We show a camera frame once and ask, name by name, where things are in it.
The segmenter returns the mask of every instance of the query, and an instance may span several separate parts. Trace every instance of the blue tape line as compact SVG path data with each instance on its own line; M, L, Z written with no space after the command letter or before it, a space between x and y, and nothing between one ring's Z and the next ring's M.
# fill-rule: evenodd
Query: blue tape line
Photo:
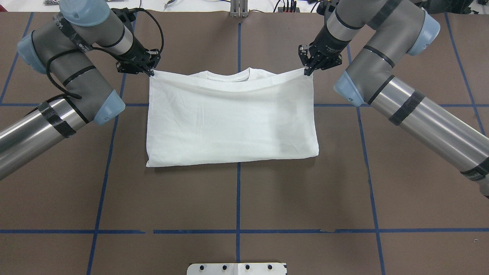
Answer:
M0 234L93 234L94 230L76 229L0 229Z
M141 230L97 230L97 234L146 234Z
M238 162L236 167L236 262L239 263L241 259L241 162Z
M125 83L126 83L126 74L124 73L124 75L122 76L121 90L119 93L119 96L121 98L124 94ZM102 207L104 205L105 190L107 188L107 179L109 178L109 166L111 164L112 152L114 149L115 130L117 129L118 122L119 122L119 116L116 116L115 120L114 120L114 127L112 129L112 137L111 137L111 144L109 146L109 154L107 156L107 164L105 166L104 182L102 184L102 193L100 194L100 202L98 204L97 219L95 221L95 233L93 234L93 239L92 239L92 247L90 250L90 258L89 258L89 264L88 264L88 268L87 268L87 275L90 275L91 267L92 267L92 263L93 263L93 257L95 255L95 246L97 245L98 228L100 226L100 218L102 216Z
M365 145L365 135L363 134L363 125L362 125L362 119L361 119L361 114L360 114L360 108L356 108L356 115L358 117L358 125L360 127L360 138L362 141L362 149L363 149L363 158L365 161L365 165L367 167L367 175L368 175L368 184L370 188L370 203L372 205L372 214L374 216L374 226L376 230L376 238L377 238L377 249L378 249L378 257L380 260L380 270L382 271L382 275L385 275L385 266L384 266L384 256L382 253L382 243L380 242L380 233L378 230L378 220L377 220L377 210L375 207L375 198L374 198L374 189L372 187L372 177L370 175L370 166L368 163L368 156L367 156L367 146Z
M394 228L378 229L380 233L423 233L423 232L489 232L489 228ZM153 230L153 234L355 234L376 233L376 229L186 229ZM85 229L0 229L0 234L146 234L141 230L85 230Z
M237 263L241 262L240 244L241 244L241 235L239 233L236 233L236 262Z
M482 121L481 118L479 117L479 112L477 111L477 107L475 105L474 97L472 95L472 91L470 90L470 85L468 84L467 81L467 76L465 75L464 67L462 66L462 61L460 61L460 57L457 51L457 46L455 45L455 40L453 39L453 34L452 34L452 28L450 27L450 20L448 20L448 14L445 12L445 20L446 20L446 26L448 28L448 33L450 35L450 40L452 42L452 47L453 51L455 52L455 57L457 58L457 62L460 67L460 72L462 73L462 77L464 78L465 82L465 87L467 88L468 96L470 97L470 101L472 103L472 106L474 108L475 116L477 117L477 123L479 123L479 128L481 129L481 133L483 135L486 135L486 132L484 131L484 127L482 126Z
M348 62L349 64L352 63L352 53L350 52L350 44L346 45L346 50L348 52Z
M236 165L236 230L241 229L241 162Z
M410 233L410 232L489 232L489 228L400 228L379 229L380 233Z
M241 23L238 24L238 72L241 72ZM236 262L241 261L241 162L236 165Z
M153 230L153 234L235 234L235 229Z
M26 36L33 17L34 17L34 13L31 12L31 15L29 17L29 20L27 21L27 25L25 26L24 34L22 34L22 37ZM10 71L8 72L7 80L5 81L5 85L3 86L3 90L0 95L0 104L2 103L3 98L5 97L5 93L7 92L8 83L10 82L10 78L12 77L12 73L14 72L15 64L17 63L18 58L19 58L19 53L15 52L14 61L12 62L12 66L10 66Z
M440 104L442 107L473 107L472 104Z
M241 23L238 24L238 72L241 71Z

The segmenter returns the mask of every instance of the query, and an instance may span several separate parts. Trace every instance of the folded t-shirt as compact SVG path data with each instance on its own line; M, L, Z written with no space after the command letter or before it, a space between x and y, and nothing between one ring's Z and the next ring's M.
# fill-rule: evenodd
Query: folded t-shirt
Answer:
M234 75L154 71L147 167L317 156L312 77L304 69Z

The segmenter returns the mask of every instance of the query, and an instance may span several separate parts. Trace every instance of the blue tape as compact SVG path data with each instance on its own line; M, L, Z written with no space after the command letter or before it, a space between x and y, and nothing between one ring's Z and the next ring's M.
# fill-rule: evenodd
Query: blue tape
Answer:
M410 233L410 232L489 232L489 228L403 228L379 229L380 233Z
M94 230L76 229L0 229L0 234L93 234Z
M372 206L372 215L374 217L374 226L376 230L376 239L377 239L377 250L378 250L378 258L380 260L380 270L382 271L382 275L385 275L385 266L384 266L384 256L382 253L382 243L380 241L380 233L378 230L378 220L377 220L377 210L375 207L375 198L374 198L374 188L372 187L372 177L370 175L370 166L368 163L368 155L367 155L367 146L365 145L365 135L363 133L363 125L360 114L360 108L356 108L356 115L358 118L358 126L360 127L360 138L362 141L362 149L363 149L363 158L365 161L365 165L367 167L367 175L368 175L368 185L370 188L370 203Z
M25 26L25 30L24 33L22 34L22 37L26 36L33 17L34 17L34 13L31 12L31 15L29 16L29 20L27 21L27 25ZM0 104L2 104L3 98L5 97L5 93L7 92L8 83L10 82L10 78L12 77L12 73L14 72L15 64L17 63L18 58L19 58L19 53L16 52L14 61L12 62L12 66L10 66L10 71L8 72L7 80L5 81L5 85L3 86L3 90L0 95Z
M448 20L448 15L446 12L445 12L445 20L446 20L446 26L448 28L448 34L450 35L450 40L452 42L452 47L453 47L453 50L455 52L455 57L457 58L457 62L458 62L459 67L460 67L460 72L462 73L462 77L464 78L465 87L467 88L468 96L470 97L470 102L472 103L472 106L474 108L475 116L477 117L477 123L479 124L479 128L481 129L481 133L483 135L486 135L486 132L484 131L484 127L482 126L482 121L481 121L481 118L479 116L479 112L477 111L477 107L475 105L475 101L474 101L474 97L472 95L472 91L470 90L470 86L469 86L468 81L467 81L467 76L465 75L464 67L462 66L462 61L460 61L457 46L455 45L455 40L453 39L452 28L450 27L450 21Z
M238 24L238 72L241 72L241 23Z
M124 75L122 76L121 90L120 90L120 95L119 95L121 98L122 98L122 95L124 94L125 83L126 83L126 74L124 73ZM104 205L105 190L107 188L107 180L109 178L109 166L111 164L112 152L113 152L113 148L114 148L115 130L117 129L118 122L119 122L119 116L116 116L115 120L114 120L114 127L112 129L112 137L111 137L111 144L109 146L109 153L107 156L107 164L105 166L104 181L102 184L102 192L100 194L100 202L98 205L97 219L95 221L95 231L96 232L93 234L92 247L90 250L89 264L87 267L87 275L90 275L91 267L92 267L92 263L93 263L93 257L95 255L95 247L97 245L97 234L98 234L97 231L98 231L98 228L100 226L100 218L102 216L102 207Z
M235 229L153 230L153 234L236 234Z

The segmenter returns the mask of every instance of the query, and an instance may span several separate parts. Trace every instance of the aluminum arm tube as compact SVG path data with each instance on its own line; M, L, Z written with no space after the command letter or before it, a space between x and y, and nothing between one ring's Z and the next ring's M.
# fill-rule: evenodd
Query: aluminum arm tube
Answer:
M394 125L477 182L481 193L489 198L489 139L391 74L407 52L412 54L425 16L408 0L342 0L327 26L335 26L331 33L344 40L356 34L352 29L366 24L376 30L346 69L354 90ZM338 27L335 20L343 27Z
M50 106L73 130L85 125L65 99L53 101ZM0 180L63 139L39 110L26 115L0 133Z

